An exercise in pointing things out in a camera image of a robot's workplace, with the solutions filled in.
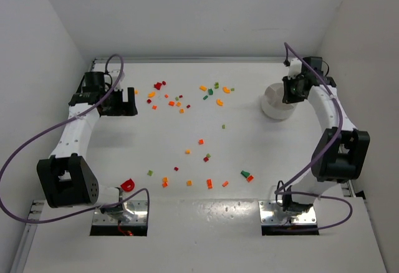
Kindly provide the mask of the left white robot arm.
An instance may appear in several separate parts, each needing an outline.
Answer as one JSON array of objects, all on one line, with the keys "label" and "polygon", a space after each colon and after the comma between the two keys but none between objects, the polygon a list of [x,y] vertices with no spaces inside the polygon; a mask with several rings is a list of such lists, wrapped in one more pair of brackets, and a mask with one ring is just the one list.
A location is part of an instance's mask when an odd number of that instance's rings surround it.
[{"label": "left white robot arm", "polygon": [[102,186],[86,162],[95,124],[101,117],[137,115],[135,89],[116,86],[110,93],[103,72],[87,72],[85,85],[69,102],[68,123],[56,148],[39,160],[37,174],[51,208],[109,207],[118,202],[120,189]]}]

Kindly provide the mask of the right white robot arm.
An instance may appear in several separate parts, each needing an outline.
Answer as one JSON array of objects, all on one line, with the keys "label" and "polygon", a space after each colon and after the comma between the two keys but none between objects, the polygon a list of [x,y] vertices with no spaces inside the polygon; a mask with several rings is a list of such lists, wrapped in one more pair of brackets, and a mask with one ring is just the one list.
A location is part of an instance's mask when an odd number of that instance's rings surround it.
[{"label": "right white robot arm", "polygon": [[328,189],[357,179],[370,144],[369,133],[359,130],[345,113],[337,85],[324,75],[323,63],[320,57],[284,61],[289,72],[282,79],[282,102],[308,101],[322,129],[310,163],[276,190],[287,213],[306,213]]}]

